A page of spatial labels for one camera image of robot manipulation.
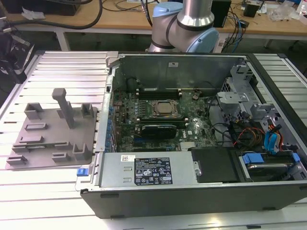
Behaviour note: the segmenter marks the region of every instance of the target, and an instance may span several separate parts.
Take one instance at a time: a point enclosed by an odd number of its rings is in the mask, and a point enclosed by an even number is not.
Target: slotted aluminum surface
[[[256,58],[275,82],[297,115],[307,125],[307,80],[286,58],[277,54],[256,54]],[[260,85],[259,91],[267,103],[271,100]]]
[[[43,108],[58,108],[59,106],[51,100],[50,93],[54,87],[65,85],[68,86],[67,98],[73,101],[73,107],[79,107],[80,103],[94,103],[94,106],[100,110],[105,90],[105,57],[106,52],[45,53],[34,64],[35,68],[28,82],[21,87],[22,90],[17,93],[8,107],[0,121],[0,228],[2,230],[42,228],[241,230],[247,229],[247,225],[261,225],[265,229],[306,229],[307,199],[278,211],[102,220],[95,216],[81,199],[80,193],[76,191],[76,166],[27,171],[4,170],[12,143],[15,142],[25,119],[24,108],[28,99],[40,102]],[[82,72],[75,71],[79,63],[82,66],[98,64],[101,68],[92,71],[93,69],[88,66],[88,69],[83,69]],[[46,66],[38,70],[36,66],[41,64]],[[66,71],[67,69],[71,69],[71,74]]]

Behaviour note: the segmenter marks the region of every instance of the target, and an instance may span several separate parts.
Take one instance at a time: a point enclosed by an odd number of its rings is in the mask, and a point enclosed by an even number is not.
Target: power supply label
[[[136,185],[173,184],[169,157],[135,158],[134,170]]]

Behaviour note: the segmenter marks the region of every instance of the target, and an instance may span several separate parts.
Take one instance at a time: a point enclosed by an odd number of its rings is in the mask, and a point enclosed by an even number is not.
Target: floor
[[[23,35],[25,39],[35,44],[35,50],[60,50],[55,34],[52,32],[23,32]],[[150,45],[151,36],[68,33],[68,40],[71,50],[76,51],[144,51]],[[307,68],[307,42],[298,42],[292,50],[289,50],[293,43],[293,41],[274,40],[270,48],[266,49],[263,47],[265,44],[263,39],[243,39],[235,53],[283,53],[301,72],[304,72]],[[5,75],[0,75],[0,106],[13,86],[14,84]]]

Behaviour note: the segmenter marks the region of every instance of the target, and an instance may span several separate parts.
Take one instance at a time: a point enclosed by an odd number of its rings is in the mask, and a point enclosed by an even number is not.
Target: cpu socket
[[[153,117],[178,116],[177,102],[174,100],[163,100],[152,102]]]

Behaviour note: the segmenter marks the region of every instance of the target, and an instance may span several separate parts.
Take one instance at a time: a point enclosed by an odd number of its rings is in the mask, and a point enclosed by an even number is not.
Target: screw
[[[201,176],[201,170],[200,169],[195,169],[195,174],[197,176]]]

